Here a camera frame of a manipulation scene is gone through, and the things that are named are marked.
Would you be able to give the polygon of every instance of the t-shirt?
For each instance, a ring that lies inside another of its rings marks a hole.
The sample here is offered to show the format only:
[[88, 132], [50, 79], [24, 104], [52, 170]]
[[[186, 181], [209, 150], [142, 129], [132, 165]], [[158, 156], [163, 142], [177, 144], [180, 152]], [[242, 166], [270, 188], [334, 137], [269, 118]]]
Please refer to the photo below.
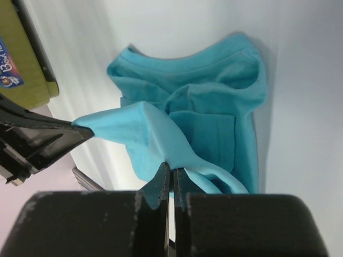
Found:
[[192, 56], [156, 59], [126, 48], [107, 68], [121, 108], [74, 124], [124, 143], [138, 178], [161, 162], [185, 168], [206, 193], [257, 193], [258, 162], [251, 113], [266, 98], [265, 68], [244, 35]]

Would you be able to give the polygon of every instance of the black plastic part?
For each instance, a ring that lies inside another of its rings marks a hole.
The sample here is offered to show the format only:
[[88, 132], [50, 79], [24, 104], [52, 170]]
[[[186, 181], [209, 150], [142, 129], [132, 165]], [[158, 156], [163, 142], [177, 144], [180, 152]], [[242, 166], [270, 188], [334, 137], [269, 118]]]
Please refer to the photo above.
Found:
[[0, 94], [0, 175], [19, 185], [93, 137], [84, 127], [30, 112]]
[[191, 251], [190, 216], [187, 210], [189, 193], [204, 194], [204, 191], [194, 184], [184, 169], [173, 171], [174, 205], [175, 205], [175, 243], [177, 257], [189, 256]]
[[188, 195], [187, 210], [191, 256], [328, 256], [294, 196]]
[[137, 192], [36, 194], [21, 210], [0, 256], [168, 256], [169, 173], [162, 164]]
[[0, 256], [167, 256], [172, 180], [177, 257], [328, 256], [298, 198], [207, 195], [183, 169], [170, 172], [165, 163], [137, 192], [37, 194]]
[[80, 171], [78, 168], [73, 168], [72, 172], [81, 186], [81, 188], [88, 191], [104, 191], [105, 189], [93, 181], [90, 177]]

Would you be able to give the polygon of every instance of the blue t-shirt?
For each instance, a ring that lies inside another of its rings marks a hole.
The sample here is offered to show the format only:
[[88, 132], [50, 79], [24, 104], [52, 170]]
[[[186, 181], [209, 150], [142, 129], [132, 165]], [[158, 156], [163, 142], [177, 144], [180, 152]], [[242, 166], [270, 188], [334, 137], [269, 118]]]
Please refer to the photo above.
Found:
[[126, 48], [107, 74], [123, 94], [122, 107], [74, 124], [124, 143], [140, 179], [149, 181], [167, 161], [207, 193], [258, 192], [250, 114], [264, 102], [267, 85], [261, 56], [244, 35], [180, 59]]

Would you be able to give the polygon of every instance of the sticker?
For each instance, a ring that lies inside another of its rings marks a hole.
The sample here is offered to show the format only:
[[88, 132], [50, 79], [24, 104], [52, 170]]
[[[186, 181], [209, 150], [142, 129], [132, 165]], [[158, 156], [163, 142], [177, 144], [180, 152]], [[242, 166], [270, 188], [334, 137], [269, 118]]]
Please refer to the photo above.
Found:
[[4, 41], [0, 37], [0, 86], [4, 88], [17, 87], [24, 84]]

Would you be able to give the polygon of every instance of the white backdrop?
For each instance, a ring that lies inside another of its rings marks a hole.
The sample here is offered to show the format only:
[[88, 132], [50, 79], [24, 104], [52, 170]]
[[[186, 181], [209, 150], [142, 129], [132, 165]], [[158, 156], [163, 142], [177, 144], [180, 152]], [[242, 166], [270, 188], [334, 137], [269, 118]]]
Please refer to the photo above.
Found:
[[[119, 107], [106, 77], [129, 43], [146, 55], [183, 57], [244, 32], [266, 62], [270, 95], [255, 113], [261, 188], [310, 207], [332, 256], [343, 250], [343, 1], [25, 0], [61, 94], [54, 117]], [[125, 148], [100, 139], [72, 152], [106, 189], [144, 185]]]

